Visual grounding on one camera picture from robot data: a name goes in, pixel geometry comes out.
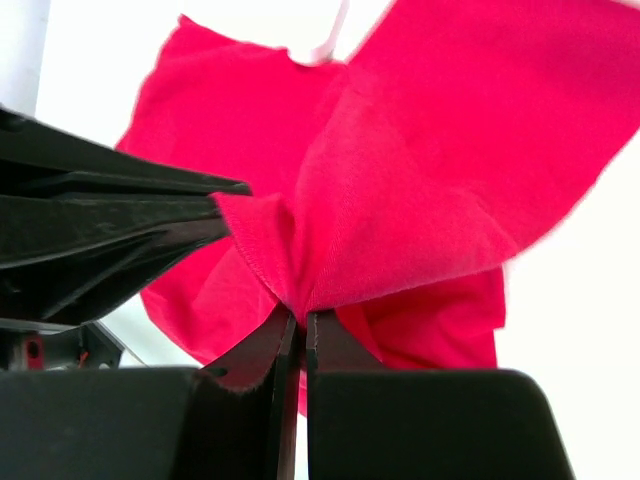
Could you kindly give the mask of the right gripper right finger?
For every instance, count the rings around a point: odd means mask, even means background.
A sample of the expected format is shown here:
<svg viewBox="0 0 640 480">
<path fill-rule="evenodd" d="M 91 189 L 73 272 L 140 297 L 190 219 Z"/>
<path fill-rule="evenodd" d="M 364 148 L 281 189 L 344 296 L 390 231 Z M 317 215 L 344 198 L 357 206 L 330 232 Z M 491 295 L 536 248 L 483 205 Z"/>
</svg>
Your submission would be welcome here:
<svg viewBox="0 0 640 480">
<path fill-rule="evenodd" d="M 394 370 L 333 311 L 307 323 L 312 479 L 571 479 L 546 396 L 513 370 Z"/>
</svg>

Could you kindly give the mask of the red t-shirt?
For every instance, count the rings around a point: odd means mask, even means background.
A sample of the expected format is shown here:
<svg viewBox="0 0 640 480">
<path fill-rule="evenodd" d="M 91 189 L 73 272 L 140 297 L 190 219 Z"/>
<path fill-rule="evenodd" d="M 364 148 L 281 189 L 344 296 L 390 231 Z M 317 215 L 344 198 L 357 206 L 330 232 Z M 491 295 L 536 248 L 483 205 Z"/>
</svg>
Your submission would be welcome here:
<svg viewBox="0 0 640 480">
<path fill-rule="evenodd" d="M 201 363 L 284 305 L 391 367 L 493 368 L 503 264 L 638 126 L 639 13 L 615 1 L 398 1 L 317 67 L 181 17 L 118 147 L 252 195 L 215 195 L 230 238 L 146 312 Z"/>
</svg>

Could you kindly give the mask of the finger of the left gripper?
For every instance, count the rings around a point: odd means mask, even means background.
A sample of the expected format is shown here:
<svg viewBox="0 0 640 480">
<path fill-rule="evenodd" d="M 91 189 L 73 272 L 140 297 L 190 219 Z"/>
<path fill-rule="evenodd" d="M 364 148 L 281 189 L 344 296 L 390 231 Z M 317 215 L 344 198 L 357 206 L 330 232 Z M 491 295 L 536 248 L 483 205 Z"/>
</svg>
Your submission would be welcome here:
<svg viewBox="0 0 640 480">
<path fill-rule="evenodd" d="M 208 196 L 4 196 L 1 318 L 97 320 L 227 234 Z"/>
<path fill-rule="evenodd" d="M 248 195 L 238 180 L 148 162 L 1 109 L 1 193 L 28 198 L 67 194 Z"/>
</svg>

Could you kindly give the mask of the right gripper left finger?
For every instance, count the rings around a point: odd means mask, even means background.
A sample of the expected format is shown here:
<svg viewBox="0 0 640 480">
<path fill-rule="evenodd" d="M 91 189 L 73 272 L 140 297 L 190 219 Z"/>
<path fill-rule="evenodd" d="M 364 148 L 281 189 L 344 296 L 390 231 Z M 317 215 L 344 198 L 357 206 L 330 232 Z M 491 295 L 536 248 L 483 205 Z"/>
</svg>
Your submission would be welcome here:
<svg viewBox="0 0 640 480">
<path fill-rule="evenodd" d="M 278 309 L 201 369 L 1 370 L 1 475 L 290 479 L 296 348 Z"/>
</svg>

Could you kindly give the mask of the white clothes rack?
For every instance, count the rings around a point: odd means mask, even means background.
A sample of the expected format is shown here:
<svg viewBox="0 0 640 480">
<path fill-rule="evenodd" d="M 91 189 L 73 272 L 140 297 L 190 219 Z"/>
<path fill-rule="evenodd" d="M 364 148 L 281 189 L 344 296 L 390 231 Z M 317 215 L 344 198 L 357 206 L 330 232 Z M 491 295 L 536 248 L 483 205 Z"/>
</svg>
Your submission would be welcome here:
<svg viewBox="0 0 640 480">
<path fill-rule="evenodd" d="M 299 43 L 295 47 L 290 47 L 288 50 L 289 58 L 304 67 L 314 67 L 329 62 L 338 43 L 349 5 L 349 1 L 340 1 L 330 30 L 323 33 L 319 40 L 309 39 L 306 45 Z"/>
</svg>

